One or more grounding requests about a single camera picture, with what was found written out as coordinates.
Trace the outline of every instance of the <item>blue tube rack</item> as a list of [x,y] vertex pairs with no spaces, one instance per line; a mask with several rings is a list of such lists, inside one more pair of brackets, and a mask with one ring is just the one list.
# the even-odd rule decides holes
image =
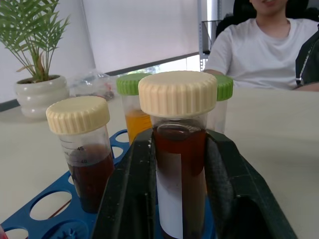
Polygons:
[[[130,147],[128,142],[119,142],[116,140],[116,138],[123,133],[127,133],[127,130],[121,130],[110,137],[111,147],[119,147],[123,150],[121,155],[116,158],[112,151],[114,164],[118,164],[122,160]],[[68,181],[69,177],[70,172],[68,171],[5,220],[1,224],[4,231],[24,229],[28,231],[29,239],[89,239],[96,220],[96,214],[86,213],[82,210],[75,187]],[[68,192],[72,195],[70,204],[63,212],[53,218],[42,221],[30,217],[31,209],[37,202],[49,194],[61,191]],[[156,239],[161,239],[158,208],[156,211],[156,218]],[[215,234],[213,217],[208,199],[206,199],[205,231],[203,239],[210,239],[213,234]]]

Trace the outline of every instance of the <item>plastic bag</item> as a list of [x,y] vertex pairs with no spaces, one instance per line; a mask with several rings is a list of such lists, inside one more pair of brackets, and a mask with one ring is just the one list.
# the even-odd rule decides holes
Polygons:
[[87,74],[75,77],[70,85],[70,97],[100,96],[107,101],[114,98],[117,76],[92,70]]

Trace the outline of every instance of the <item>rack hole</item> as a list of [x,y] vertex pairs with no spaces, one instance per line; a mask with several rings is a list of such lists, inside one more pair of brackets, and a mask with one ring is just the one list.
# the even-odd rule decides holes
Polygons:
[[54,192],[40,199],[31,209],[30,217],[46,220],[62,213],[70,204],[72,195],[68,192]]
[[118,142],[127,143],[127,142],[129,142],[129,135],[127,132],[125,132],[125,133],[118,135],[115,139]]
[[121,154],[123,153],[123,150],[121,148],[119,148],[119,147],[116,147],[116,146],[113,146],[112,150],[113,150],[115,158],[121,156]]
[[25,229],[17,228],[5,232],[8,239],[26,239],[29,235],[28,231]]
[[72,179],[72,176],[71,176],[71,175],[69,176],[68,182],[69,182],[70,184],[74,185],[73,179]]

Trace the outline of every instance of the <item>black holder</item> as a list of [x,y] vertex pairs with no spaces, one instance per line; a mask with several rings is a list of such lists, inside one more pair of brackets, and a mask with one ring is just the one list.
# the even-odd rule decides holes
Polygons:
[[[155,238],[155,146],[139,134],[106,187],[91,239]],[[205,176],[219,239],[297,239],[262,176],[234,142],[208,130]]]

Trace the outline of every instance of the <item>white label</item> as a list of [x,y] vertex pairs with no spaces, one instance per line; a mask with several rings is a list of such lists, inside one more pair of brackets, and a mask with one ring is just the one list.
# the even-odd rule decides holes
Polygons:
[[181,155],[157,153],[156,180],[159,222],[171,237],[183,238]]

